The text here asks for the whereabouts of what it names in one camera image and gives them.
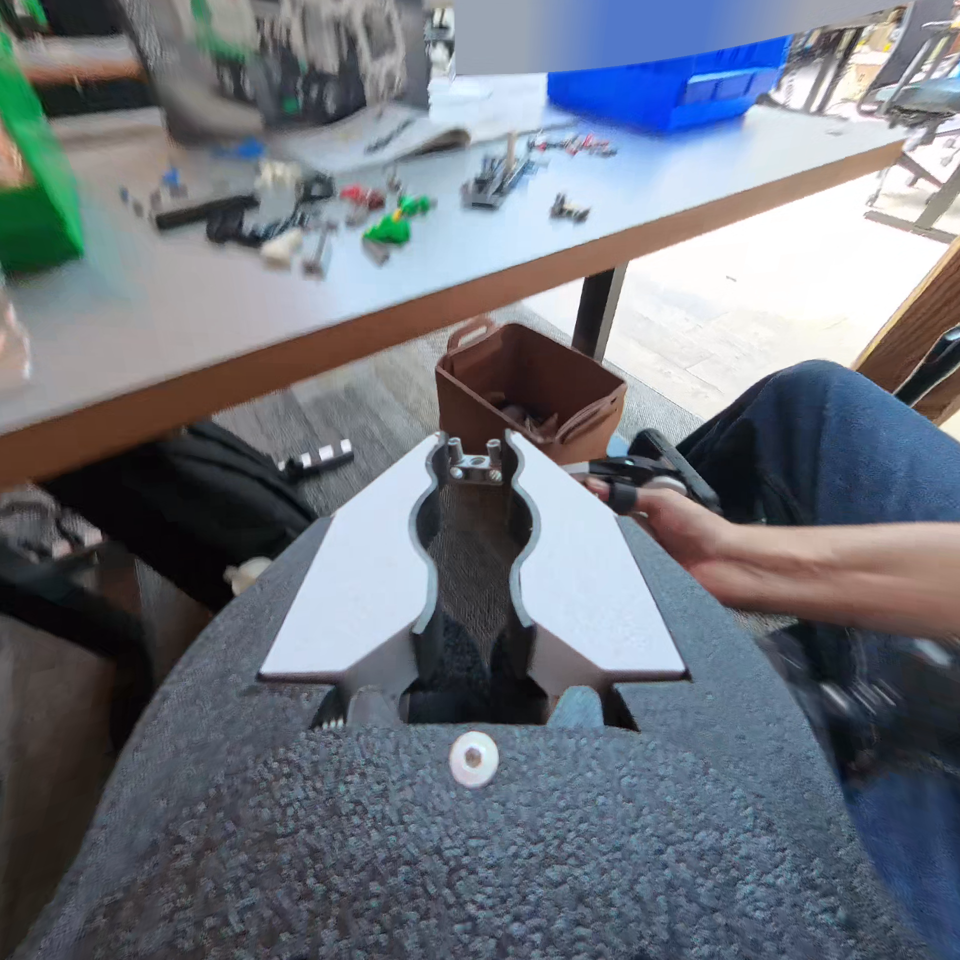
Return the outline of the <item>person's right hand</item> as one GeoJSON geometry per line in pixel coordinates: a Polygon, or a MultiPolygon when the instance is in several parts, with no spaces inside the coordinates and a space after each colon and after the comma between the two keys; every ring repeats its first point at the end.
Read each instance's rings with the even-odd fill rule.
{"type": "Polygon", "coordinates": [[[586,488],[611,510],[632,518],[686,573],[717,595],[716,572],[737,546],[738,527],[667,488],[609,484],[596,478],[586,488]]]}

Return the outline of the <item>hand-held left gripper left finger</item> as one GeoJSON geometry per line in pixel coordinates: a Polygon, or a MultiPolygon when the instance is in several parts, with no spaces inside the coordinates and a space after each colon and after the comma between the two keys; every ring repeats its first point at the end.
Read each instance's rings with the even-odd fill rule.
{"type": "Polygon", "coordinates": [[[439,574],[447,441],[435,433],[337,510],[258,677],[400,698],[443,653],[439,574]]]}

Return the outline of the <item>black backpack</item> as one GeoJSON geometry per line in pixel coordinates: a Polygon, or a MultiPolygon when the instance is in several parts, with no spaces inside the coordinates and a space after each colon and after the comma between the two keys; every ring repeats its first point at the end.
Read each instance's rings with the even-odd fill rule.
{"type": "Polygon", "coordinates": [[[274,560],[318,513],[265,454],[205,421],[33,484],[217,613],[225,573],[274,560]]]}

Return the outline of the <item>lego truck set box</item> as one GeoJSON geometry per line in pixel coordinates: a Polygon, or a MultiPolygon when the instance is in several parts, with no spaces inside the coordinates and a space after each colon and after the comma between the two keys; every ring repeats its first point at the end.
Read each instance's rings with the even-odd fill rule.
{"type": "Polygon", "coordinates": [[[160,1],[136,23],[184,145],[326,127],[392,102],[428,108],[424,2],[160,1]]]}

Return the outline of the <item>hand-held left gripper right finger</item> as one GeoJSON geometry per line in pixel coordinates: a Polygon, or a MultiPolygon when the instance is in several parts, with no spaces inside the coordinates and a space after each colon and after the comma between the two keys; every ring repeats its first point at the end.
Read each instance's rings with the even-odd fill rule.
{"type": "Polygon", "coordinates": [[[685,678],[619,516],[519,432],[504,445],[517,461],[511,491],[531,518],[510,570],[518,624],[532,632],[520,669],[548,694],[685,678]]]}

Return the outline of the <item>black office chair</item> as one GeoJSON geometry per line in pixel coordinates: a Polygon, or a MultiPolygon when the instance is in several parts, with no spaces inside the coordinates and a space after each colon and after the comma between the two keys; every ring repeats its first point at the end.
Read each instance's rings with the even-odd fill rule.
{"type": "Polygon", "coordinates": [[[906,102],[907,90],[936,79],[958,43],[957,1],[916,1],[906,6],[898,34],[876,77],[856,106],[866,119],[880,119],[906,102]]]}

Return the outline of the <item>small grey lego connector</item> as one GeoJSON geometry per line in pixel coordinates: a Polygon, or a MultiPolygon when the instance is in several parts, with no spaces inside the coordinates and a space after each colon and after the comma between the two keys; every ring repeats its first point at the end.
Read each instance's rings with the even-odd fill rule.
{"type": "Polygon", "coordinates": [[[502,447],[499,438],[486,442],[480,453],[466,452],[462,439],[450,437],[446,443],[447,482],[454,485],[499,487],[503,484],[502,447]]]}

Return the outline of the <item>brown felt basket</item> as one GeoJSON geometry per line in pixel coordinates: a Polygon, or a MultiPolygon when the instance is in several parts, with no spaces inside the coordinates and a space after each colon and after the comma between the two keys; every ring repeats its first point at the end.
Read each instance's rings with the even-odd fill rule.
{"type": "Polygon", "coordinates": [[[591,357],[517,322],[473,318],[435,367],[438,428],[465,452],[518,431],[567,466],[606,456],[627,384],[591,357]]]}

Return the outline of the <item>blue plastic bin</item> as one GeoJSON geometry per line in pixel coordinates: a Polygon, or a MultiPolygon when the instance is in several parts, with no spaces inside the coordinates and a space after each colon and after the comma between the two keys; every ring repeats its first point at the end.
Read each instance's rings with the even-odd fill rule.
{"type": "Polygon", "coordinates": [[[782,77],[792,37],[655,62],[547,75],[548,101],[611,125],[673,134],[738,119],[782,77]]]}

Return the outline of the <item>lego instruction booklet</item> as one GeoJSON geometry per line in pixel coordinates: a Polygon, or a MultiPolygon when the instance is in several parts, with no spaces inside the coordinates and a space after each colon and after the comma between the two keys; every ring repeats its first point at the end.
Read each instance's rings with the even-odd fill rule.
{"type": "Polygon", "coordinates": [[[471,143],[464,125],[436,121],[428,111],[405,103],[384,102],[330,125],[273,134],[270,153],[306,169],[340,175],[471,143]]]}

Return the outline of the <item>wooden panel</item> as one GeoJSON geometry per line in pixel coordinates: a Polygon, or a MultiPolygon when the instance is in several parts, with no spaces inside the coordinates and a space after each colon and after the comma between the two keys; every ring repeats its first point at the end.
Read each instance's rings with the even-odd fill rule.
{"type": "Polygon", "coordinates": [[[959,241],[955,239],[852,364],[888,393],[901,387],[936,341],[959,323],[959,241]]]}

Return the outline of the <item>person's right forearm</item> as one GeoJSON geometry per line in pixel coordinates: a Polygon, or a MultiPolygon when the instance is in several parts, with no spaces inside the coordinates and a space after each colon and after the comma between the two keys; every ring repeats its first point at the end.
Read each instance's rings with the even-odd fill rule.
{"type": "Polygon", "coordinates": [[[744,611],[958,641],[957,523],[738,528],[696,578],[744,611]]]}

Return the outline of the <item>black table leg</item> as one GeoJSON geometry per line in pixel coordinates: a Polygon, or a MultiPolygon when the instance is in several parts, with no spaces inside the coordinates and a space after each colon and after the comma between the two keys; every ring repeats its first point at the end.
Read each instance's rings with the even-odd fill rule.
{"type": "Polygon", "coordinates": [[[604,360],[628,264],[583,279],[571,347],[601,363],[604,360]]]}

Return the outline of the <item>partly built lego chassis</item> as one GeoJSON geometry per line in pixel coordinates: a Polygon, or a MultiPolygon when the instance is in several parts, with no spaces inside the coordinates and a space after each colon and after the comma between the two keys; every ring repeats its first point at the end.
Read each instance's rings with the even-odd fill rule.
{"type": "Polygon", "coordinates": [[[465,210],[498,211],[525,179],[533,176],[539,163],[527,147],[522,150],[520,135],[509,132],[500,153],[485,153],[479,170],[461,187],[465,210]]]}

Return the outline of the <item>scattered loose lego pieces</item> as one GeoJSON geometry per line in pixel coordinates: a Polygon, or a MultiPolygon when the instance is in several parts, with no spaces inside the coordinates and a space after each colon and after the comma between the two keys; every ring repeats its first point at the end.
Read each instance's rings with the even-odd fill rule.
{"type": "Polygon", "coordinates": [[[265,161],[249,182],[211,180],[190,190],[186,173],[170,166],[150,191],[120,186],[118,198],[158,234],[201,231],[211,247],[256,255],[268,269],[299,269],[323,279],[341,231],[358,241],[375,266],[385,266],[412,238],[412,223],[437,208],[426,194],[406,192],[391,174],[386,186],[344,185],[295,163],[265,161]]]}

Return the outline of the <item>stacked green plastic bins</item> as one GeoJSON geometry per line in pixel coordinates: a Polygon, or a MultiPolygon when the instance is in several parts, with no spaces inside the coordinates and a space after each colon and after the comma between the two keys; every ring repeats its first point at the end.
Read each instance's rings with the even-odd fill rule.
{"type": "Polygon", "coordinates": [[[46,25],[38,2],[2,2],[1,262],[8,274],[52,269],[85,255],[76,179],[14,38],[46,25]]]}

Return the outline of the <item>red and black lego parts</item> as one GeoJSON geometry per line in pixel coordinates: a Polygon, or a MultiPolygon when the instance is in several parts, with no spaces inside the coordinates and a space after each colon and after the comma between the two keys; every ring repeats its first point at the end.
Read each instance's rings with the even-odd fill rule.
{"type": "Polygon", "coordinates": [[[609,159],[618,154],[618,148],[608,139],[603,139],[593,133],[551,137],[545,133],[538,133],[527,140],[527,149],[533,154],[544,154],[551,151],[562,152],[571,157],[586,154],[602,159],[609,159]]]}

